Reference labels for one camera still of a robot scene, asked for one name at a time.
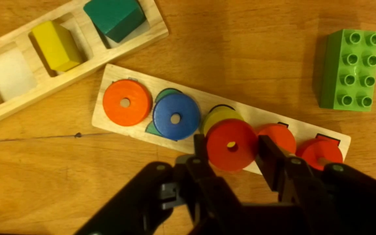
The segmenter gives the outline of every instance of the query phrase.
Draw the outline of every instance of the yellow hexagonal block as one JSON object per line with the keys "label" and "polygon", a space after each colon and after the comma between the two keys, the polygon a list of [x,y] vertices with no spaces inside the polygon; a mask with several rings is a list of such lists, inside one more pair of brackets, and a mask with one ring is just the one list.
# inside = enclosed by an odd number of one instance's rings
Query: yellow hexagonal block
{"label": "yellow hexagonal block", "polygon": [[44,22],[32,33],[52,70],[65,72],[83,62],[72,34],[58,23]]}

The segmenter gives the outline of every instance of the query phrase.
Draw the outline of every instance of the wooden tray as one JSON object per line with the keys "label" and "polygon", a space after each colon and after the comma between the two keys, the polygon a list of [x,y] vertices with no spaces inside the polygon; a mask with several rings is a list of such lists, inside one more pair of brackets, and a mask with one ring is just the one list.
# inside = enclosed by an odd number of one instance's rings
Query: wooden tray
{"label": "wooden tray", "polygon": [[[95,105],[94,115],[92,116],[93,126],[107,131],[119,133],[122,135],[128,135],[130,137],[143,140],[149,143],[154,143],[170,149],[175,149],[183,153],[194,153],[194,138],[192,137],[189,137],[184,140],[173,141],[157,135],[146,133],[146,127],[152,121],[152,112],[150,112],[149,116],[141,123],[131,127],[119,126],[116,125],[114,122],[110,121],[110,119],[106,116],[102,106],[104,92],[109,87],[109,85],[111,85],[112,82],[128,78],[137,79],[138,82],[145,85],[146,88],[150,91],[153,100],[155,100],[156,96],[163,89],[166,88],[175,88],[182,91],[184,94],[191,96],[192,98],[194,98],[195,101],[197,101],[197,104],[200,108],[203,117],[214,106],[218,104],[227,104],[234,107],[236,111],[242,115],[244,120],[253,127],[258,127],[260,125],[267,123],[277,122],[283,122],[285,124],[288,124],[288,129],[293,133],[298,145],[306,140],[315,138],[317,134],[326,135],[328,137],[340,140],[339,149],[343,154],[343,158],[345,158],[346,153],[348,153],[349,145],[351,144],[350,136],[330,131],[305,122],[301,122],[289,117],[284,117],[276,113],[261,110],[246,104],[238,103],[233,100],[228,100],[186,86],[178,85],[173,82],[168,82],[160,78],[152,77],[143,73],[138,73],[132,70],[121,68],[112,64],[107,64],[105,68],[105,72],[100,87],[100,92],[98,93],[97,103]],[[250,164],[248,167],[244,168],[244,170],[261,174],[259,168],[254,162]]]}
{"label": "wooden tray", "polygon": [[[142,49],[169,33],[154,0],[139,0],[147,20],[120,43],[98,33],[84,5],[73,0],[0,38],[0,120],[59,91],[121,55]],[[85,62],[66,73],[50,70],[31,29],[55,21],[71,31]]]}

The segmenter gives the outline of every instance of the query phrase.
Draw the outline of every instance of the blue disc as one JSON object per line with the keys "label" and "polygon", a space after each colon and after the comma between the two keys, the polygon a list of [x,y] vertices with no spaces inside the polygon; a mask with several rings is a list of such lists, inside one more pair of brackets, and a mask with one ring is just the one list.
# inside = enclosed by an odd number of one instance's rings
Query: blue disc
{"label": "blue disc", "polygon": [[[180,120],[173,124],[171,117],[178,114]],[[182,140],[198,129],[201,113],[197,103],[188,95],[175,93],[162,98],[153,109],[153,124],[165,138]]]}

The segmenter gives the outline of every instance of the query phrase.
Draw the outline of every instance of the green block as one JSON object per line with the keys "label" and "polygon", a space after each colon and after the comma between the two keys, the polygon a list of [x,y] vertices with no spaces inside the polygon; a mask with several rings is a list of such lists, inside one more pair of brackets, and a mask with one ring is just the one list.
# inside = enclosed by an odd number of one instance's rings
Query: green block
{"label": "green block", "polygon": [[107,37],[120,42],[145,20],[137,0],[91,0],[84,11]]}
{"label": "green block", "polygon": [[320,107],[370,111],[376,81],[376,32],[343,29],[328,37]]}

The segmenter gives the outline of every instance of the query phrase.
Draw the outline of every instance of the wooden table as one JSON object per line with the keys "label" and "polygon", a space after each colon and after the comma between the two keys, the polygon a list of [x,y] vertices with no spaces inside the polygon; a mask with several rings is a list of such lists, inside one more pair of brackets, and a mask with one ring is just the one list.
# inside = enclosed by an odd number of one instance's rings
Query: wooden table
{"label": "wooden table", "polygon": [[[67,0],[0,0],[0,36]],[[117,65],[352,137],[346,163],[376,178],[373,110],[320,109],[326,35],[376,30],[376,1],[157,0],[166,39]],[[91,126],[102,71],[0,122],[0,232],[72,234],[145,164],[181,153]],[[244,202],[275,202],[262,176],[224,176]],[[156,234],[185,234],[175,210]]]}

